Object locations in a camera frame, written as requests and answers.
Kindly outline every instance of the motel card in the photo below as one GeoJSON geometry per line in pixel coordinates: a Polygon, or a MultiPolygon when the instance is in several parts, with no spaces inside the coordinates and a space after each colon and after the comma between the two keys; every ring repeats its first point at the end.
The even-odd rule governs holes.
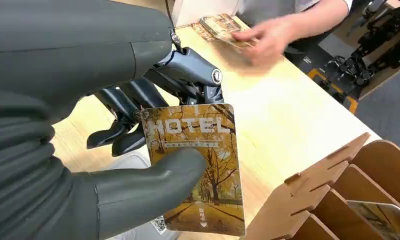
{"type": "Polygon", "coordinates": [[[195,148],[207,168],[185,201],[164,214],[173,231],[246,234],[234,109],[202,104],[143,109],[151,164],[179,148],[195,148]]]}

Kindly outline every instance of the wooden card holder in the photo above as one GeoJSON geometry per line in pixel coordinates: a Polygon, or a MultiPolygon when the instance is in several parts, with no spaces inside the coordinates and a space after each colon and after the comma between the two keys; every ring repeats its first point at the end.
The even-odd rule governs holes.
{"type": "Polygon", "coordinates": [[[287,178],[247,228],[242,240],[383,240],[347,200],[400,207],[400,149],[364,133],[287,178]]]}

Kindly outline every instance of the wooden table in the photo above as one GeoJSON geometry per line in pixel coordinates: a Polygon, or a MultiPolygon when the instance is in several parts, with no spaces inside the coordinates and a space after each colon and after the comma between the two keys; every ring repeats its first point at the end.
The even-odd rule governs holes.
{"type": "MultiPolygon", "coordinates": [[[[249,66],[221,44],[204,41],[190,27],[177,30],[190,46],[220,68],[226,103],[236,118],[244,213],[249,224],[272,190],[285,178],[306,169],[364,132],[379,137],[286,59],[273,67],[249,66]]],[[[178,101],[167,93],[171,104],[178,101]]],[[[107,129],[113,116],[93,96],[82,99],[67,119],[57,123],[55,155],[74,172],[110,164],[111,147],[87,150],[92,132],[107,129]]],[[[147,154],[145,147],[141,150],[147,154]]],[[[237,239],[184,232],[180,240],[237,239]]]]}

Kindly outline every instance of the gray floor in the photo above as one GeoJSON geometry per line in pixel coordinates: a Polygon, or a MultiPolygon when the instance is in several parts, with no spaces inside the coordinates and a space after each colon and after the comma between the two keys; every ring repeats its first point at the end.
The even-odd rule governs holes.
{"type": "Polygon", "coordinates": [[[361,100],[356,116],[381,138],[400,147],[400,73],[361,100]]]}

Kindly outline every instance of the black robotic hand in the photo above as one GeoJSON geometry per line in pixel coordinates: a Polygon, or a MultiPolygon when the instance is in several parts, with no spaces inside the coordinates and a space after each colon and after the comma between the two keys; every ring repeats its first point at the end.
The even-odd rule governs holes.
{"type": "Polygon", "coordinates": [[[88,137],[88,149],[112,144],[111,155],[117,157],[144,146],[141,109],[168,106],[154,84],[177,97],[180,105],[224,102],[221,71],[193,49],[181,48],[174,32],[170,35],[173,40],[178,39],[173,41],[177,50],[155,64],[144,76],[94,94],[115,116],[115,121],[108,130],[94,132],[88,137]]]}
{"type": "MultiPolygon", "coordinates": [[[[103,103],[119,110],[113,131],[126,133],[139,122],[134,113],[141,106],[164,104],[149,82],[157,78],[149,74],[178,87],[174,94],[184,103],[207,103],[214,96],[221,101],[217,82],[204,83],[201,75],[190,81],[192,65],[171,64],[179,54],[195,55],[189,49],[171,53],[172,32],[165,15],[140,6],[0,0],[0,240],[105,239],[162,215],[189,195],[206,167],[194,149],[149,169],[71,173],[49,143],[52,124],[92,93],[121,97],[121,105],[103,103]],[[138,95],[129,94],[135,90],[138,95]]],[[[212,70],[210,79],[213,74],[219,80],[219,73],[212,70]]],[[[97,133],[106,136],[103,142],[90,144],[116,142],[104,133],[97,133]]],[[[120,150],[132,142],[121,140],[120,150]]]]}

